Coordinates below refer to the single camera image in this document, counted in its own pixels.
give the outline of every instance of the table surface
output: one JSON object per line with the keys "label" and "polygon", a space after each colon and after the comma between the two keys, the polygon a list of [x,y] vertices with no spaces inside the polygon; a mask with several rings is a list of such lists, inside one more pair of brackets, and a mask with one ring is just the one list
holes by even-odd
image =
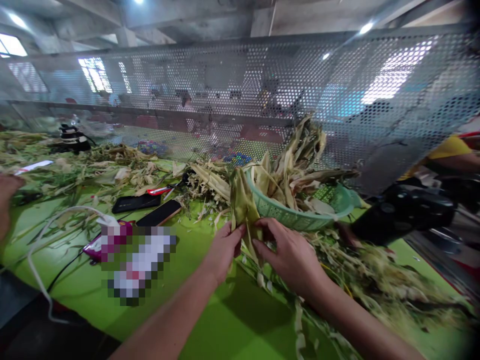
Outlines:
{"label": "table surface", "polygon": [[[11,211],[11,229],[7,240],[0,250],[0,262],[4,266],[28,252],[28,242],[37,234],[38,226],[22,239],[7,244],[20,232],[38,224],[51,216],[52,210],[61,199],[17,207]],[[201,210],[202,205],[191,205],[192,217]],[[138,220],[152,209],[138,210],[125,218],[126,221]],[[358,217],[362,210],[355,209]],[[215,228],[209,224],[209,216],[194,224],[183,211],[169,220],[165,226],[176,230],[178,245],[170,261],[165,264],[159,279],[153,281],[151,291],[147,292],[143,304],[135,307],[122,306],[117,298],[109,297],[104,280],[107,272],[99,265],[91,266],[86,255],[70,265],[55,284],[52,297],[76,311],[94,327],[118,340],[125,340],[149,315],[167,301],[187,277],[197,268],[206,254]],[[219,227],[224,224],[222,218]],[[69,244],[57,248],[44,248],[33,255],[33,261],[43,282],[48,284],[56,274],[77,253],[75,245],[85,245],[89,240],[85,233],[70,235]],[[432,279],[447,293],[457,295],[456,291],[403,240],[390,245],[397,253],[397,262],[415,267],[421,274]],[[22,281],[38,288],[32,271],[26,260],[12,266],[10,270]],[[191,333],[180,358],[181,359],[296,359],[294,310],[280,295],[272,297],[257,286],[236,263],[232,267],[226,282],[211,297],[208,306],[201,315]],[[307,342],[313,344],[319,340],[318,358],[335,359],[331,342],[318,329],[303,323]],[[463,350],[469,343],[466,330],[452,327],[432,328],[430,333],[412,329],[416,346],[429,359],[463,358]]]}

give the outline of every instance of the charging cable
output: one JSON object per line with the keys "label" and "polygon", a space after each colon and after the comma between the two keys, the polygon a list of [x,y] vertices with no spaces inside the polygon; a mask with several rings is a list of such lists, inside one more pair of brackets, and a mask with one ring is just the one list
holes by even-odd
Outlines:
{"label": "charging cable", "polygon": [[45,232],[48,230],[50,225],[58,219],[60,216],[63,214],[69,212],[69,211],[92,211],[98,215],[98,219],[96,220],[97,223],[103,226],[108,226],[108,227],[119,227],[120,224],[118,223],[117,219],[115,219],[113,216],[106,215],[103,212],[98,211],[97,209],[94,209],[93,207],[89,206],[72,206],[69,207],[58,214],[52,216],[52,218],[46,223],[46,225],[43,227],[43,229],[40,231],[40,234],[38,235],[38,239],[31,245],[30,251],[28,252],[26,258],[28,260],[28,265],[30,266],[31,272],[33,273],[33,276],[35,277],[36,282],[38,283],[38,287],[40,288],[40,291],[42,292],[43,296],[45,296],[45,299],[48,301],[48,318],[53,321],[54,323],[60,323],[60,324],[70,324],[69,321],[59,319],[56,317],[53,317],[52,311],[54,308],[54,302],[52,298],[50,297],[47,289],[45,288],[44,283],[42,282],[42,279],[40,278],[40,275],[35,268],[34,261],[32,260],[32,254],[36,250],[36,248],[40,245],[40,240],[44,236]]}

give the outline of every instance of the metal mesh panel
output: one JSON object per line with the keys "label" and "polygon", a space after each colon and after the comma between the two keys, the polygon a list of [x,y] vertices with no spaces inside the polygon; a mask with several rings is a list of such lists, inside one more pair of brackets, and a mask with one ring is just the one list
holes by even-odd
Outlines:
{"label": "metal mesh panel", "polygon": [[[313,110],[328,135],[319,168],[360,165],[357,185],[378,194],[478,113],[479,60],[456,25],[375,30],[343,45],[353,35],[3,59],[0,99],[31,131],[75,118],[99,141],[177,159],[275,157],[293,120]],[[17,63],[37,71],[28,86]]]}

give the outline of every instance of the ceiling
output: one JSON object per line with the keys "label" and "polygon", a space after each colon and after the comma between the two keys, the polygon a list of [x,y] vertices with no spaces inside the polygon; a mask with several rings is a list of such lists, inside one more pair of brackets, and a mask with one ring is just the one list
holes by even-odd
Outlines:
{"label": "ceiling", "polygon": [[47,20],[65,19],[76,14],[74,9],[55,0],[1,0],[1,4],[4,7]]}
{"label": "ceiling", "polygon": [[[46,50],[40,37],[56,39],[61,46],[49,44],[48,49],[60,52],[70,42],[77,44],[75,49],[116,47],[122,26],[137,38],[127,41],[130,46],[190,43],[254,34],[358,31],[369,22],[378,28],[414,23],[421,26],[428,25],[425,19],[434,13],[436,19],[448,22],[452,11],[456,11],[457,22],[463,18],[464,3],[465,0],[143,0],[142,4],[134,0],[1,0],[0,32],[10,28],[14,36],[23,32],[43,52]],[[28,29],[12,22],[11,11],[25,19]]]}

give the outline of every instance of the black smartphone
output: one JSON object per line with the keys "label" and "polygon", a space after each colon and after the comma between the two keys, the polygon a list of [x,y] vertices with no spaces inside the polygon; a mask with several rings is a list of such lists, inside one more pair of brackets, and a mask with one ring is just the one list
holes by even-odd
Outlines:
{"label": "black smartphone", "polygon": [[138,220],[136,225],[142,227],[162,226],[168,219],[178,214],[180,210],[182,210],[182,205],[180,205],[178,201],[167,201],[162,206]]}
{"label": "black smartphone", "polygon": [[155,208],[162,204],[161,196],[152,196],[144,194],[142,196],[123,196],[119,197],[111,212],[114,214],[125,213],[128,211],[140,210],[145,208]]}

